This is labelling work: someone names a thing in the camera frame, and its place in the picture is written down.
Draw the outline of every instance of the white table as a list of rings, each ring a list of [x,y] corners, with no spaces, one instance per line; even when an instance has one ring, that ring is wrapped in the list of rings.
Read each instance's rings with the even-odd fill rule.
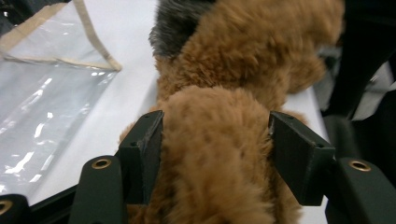
[[[158,73],[148,37],[157,1],[85,2],[96,33],[123,69],[85,119],[68,149],[52,165],[39,190],[28,196],[30,204],[76,185],[86,161],[114,155],[120,133],[155,101]],[[304,113],[311,129],[325,136],[312,89],[290,96],[286,108]],[[323,208],[305,208],[305,211],[302,223],[326,223]]]

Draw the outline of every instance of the gray fur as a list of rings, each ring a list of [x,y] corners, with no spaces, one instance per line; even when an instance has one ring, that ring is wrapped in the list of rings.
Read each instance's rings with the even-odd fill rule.
[[[160,0],[156,24],[149,35],[154,55],[177,56],[195,32],[201,16],[216,0]]]

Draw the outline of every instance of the transparent vinyl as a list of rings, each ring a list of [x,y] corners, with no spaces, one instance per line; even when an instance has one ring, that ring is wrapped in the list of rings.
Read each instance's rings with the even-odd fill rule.
[[[120,70],[81,3],[44,7],[1,36],[0,194],[38,188]]]

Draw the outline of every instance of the grommet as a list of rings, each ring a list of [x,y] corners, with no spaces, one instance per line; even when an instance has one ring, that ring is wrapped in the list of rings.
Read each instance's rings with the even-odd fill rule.
[[[92,168],[95,170],[105,169],[107,166],[111,164],[111,160],[108,159],[101,159],[98,161],[94,161],[92,163]]]

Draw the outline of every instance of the beige fabric trim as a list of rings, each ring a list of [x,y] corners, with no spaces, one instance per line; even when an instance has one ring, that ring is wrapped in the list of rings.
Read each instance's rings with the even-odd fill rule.
[[[5,56],[7,60],[11,61],[26,61],[26,62],[36,62],[36,63],[56,63],[56,62],[63,62],[63,63],[71,63],[71,64],[78,64],[82,66],[90,66],[90,67],[100,67],[105,69],[114,69],[116,71],[120,71],[122,66],[110,55],[107,51],[105,46],[99,40],[96,35],[96,32],[93,29],[92,22],[90,16],[88,14],[87,8],[83,0],[74,0],[74,5],[76,7],[76,11],[79,15],[79,18],[82,22],[84,27],[85,34],[87,35],[88,39],[90,40],[93,47],[102,55],[102,57],[107,61],[107,64],[96,64],[96,63],[82,63],[76,62],[71,59],[60,58],[60,59],[32,59],[32,58],[11,58]],[[58,13],[66,3],[59,3],[54,4],[51,6],[43,7],[39,12],[37,12],[33,17],[29,18],[24,23],[20,24],[16,28],[12,29],[7,34],[3,35],[0,38],[0,47],[4,51],[9,51],[15,46],[17,46],[26,36],[32,33],[36,28],[46,22],[49,18],[54,16]]]
[[[74,0],[77,13],[82,21],[85,29],[85,33],[90,40],[91,44],[96,48],[97,51],[105,58],[105,60],[117,71],[122,69],[122,66],[110,55],[105,46],[99,40],[96,32],[93,29],[90,15],[88,14],[87,7],[85,6],[84,0]]]
[[[58,11],[60,11],[64,6],[66,6],[66,3],[58,3],[43,7],[33,17],[29,18],[24,23],[1,36],[0,46],[5,51],[11,50],[17,46],[26,36],[32,33],[37,27],[58,13]]]

